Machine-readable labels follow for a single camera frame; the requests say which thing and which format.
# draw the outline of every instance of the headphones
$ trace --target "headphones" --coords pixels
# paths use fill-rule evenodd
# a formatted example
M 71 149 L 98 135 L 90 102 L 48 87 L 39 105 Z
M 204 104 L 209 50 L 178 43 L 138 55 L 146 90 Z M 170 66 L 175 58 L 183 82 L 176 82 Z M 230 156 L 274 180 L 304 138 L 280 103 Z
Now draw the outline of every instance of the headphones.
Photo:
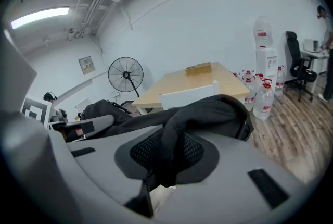
M 53 96 L 54 96 L 53 100 L 58 100 L 58 98 L 56 97 L 56 95 L 53 92 L 47 92 L 47 93 L 53 94 Z

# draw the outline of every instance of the black pants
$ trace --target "black pants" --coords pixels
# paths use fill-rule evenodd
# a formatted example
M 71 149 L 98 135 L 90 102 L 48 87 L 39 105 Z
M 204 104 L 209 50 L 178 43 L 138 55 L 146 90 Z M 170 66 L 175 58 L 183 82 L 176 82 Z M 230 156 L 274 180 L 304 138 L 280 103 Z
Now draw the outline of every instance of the black pants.
M 333 94 L 333 49 L 329 50 L 329 58 L 327 65 L 327 82 L 323 97 L 325 100 L 330 100 Z

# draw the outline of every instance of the ceiling light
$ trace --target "ceiling light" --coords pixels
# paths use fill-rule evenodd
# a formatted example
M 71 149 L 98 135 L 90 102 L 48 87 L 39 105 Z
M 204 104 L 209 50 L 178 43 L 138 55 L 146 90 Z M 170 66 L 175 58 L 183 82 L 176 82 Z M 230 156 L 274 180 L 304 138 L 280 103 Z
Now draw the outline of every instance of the ceiling light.
M 67 15 L 69 7 L 58 7 L 53 9 L 47 9 L 39 12 L 35 12 L 24 17 L 18 18 L 11 22 L 11 26 L 13 29 L 16 29 L 24 24 L 55 16 Z

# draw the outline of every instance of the black office chair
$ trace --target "black office chair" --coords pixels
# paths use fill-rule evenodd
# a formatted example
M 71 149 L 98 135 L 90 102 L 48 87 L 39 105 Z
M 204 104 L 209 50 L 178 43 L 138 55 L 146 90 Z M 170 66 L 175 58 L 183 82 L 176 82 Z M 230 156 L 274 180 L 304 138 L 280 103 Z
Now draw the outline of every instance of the black office chair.
M 293 77 L 296 77 L 296 79 L 291 80 L 287 83 L 293 84 L 299 89 L 299 99 L 298 101 L 301 101 L 301 90 L 305 91 L 310 95 L 310 101 L 313 100 L 313 95 L 311 92 L 309 92 L 306 89 L 306 83 L 307 82 L 314 82 L 317 79 L 317 73 L 313 72 L 310 70 L 311 62 L 313 59 L 316 59 L 315 57 L 313 58 L 303 58 L 301 57 L 301 52 L 300 52 L 300 46 L 297 40 L 297 35 L 296 33 L 292 31 L 287 31 L 286 32 L 286 37 L 287 37 L 287 44 L 291 53 L 292 57 L 292 64 L 290 67 L 290 74 Z

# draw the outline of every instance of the desk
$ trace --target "desk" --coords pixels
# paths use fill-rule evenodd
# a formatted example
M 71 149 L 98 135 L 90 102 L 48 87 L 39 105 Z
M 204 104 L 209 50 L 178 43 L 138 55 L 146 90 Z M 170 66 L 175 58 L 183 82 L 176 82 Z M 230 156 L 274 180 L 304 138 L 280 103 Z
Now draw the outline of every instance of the desk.
M 325 72 L 327 69 L 327 59 L 329 57 L 329 54 L 326 50 L 324 51 L 320 51 L 319 53 L 312 53 L 312 52 L 308 52 L 305 50 L 301 50 L 301 54 L 303 56 L 308 56 L 308 57 L 315 57 L 317 59 L 313 59 L 311 62 L 311 67 L 310 69 L 314 72 L 316 72 L 319 76 L 320 73 Z M 317 85 L 317 79 L 312 83 L 312 87 L 311 87 L 311 93 L 314 93 L 314 90 L 316 88 Z
M 212 72 L 195 76 L 187 76 L 185 70 L 176 71 L 163 76 L 153 87 L 149 88 L 142 96 L 132 103 L 140 111 L 141 115 L 147 114 L 145 108 L 162 107 L 159 94 L 173 93 L 183 90 L 213 84 L 219 82 L 220 94 L 227 94 L 244 103 L 245 96 L 250 91 L 232 73 L 220 63 L 211 64 Z

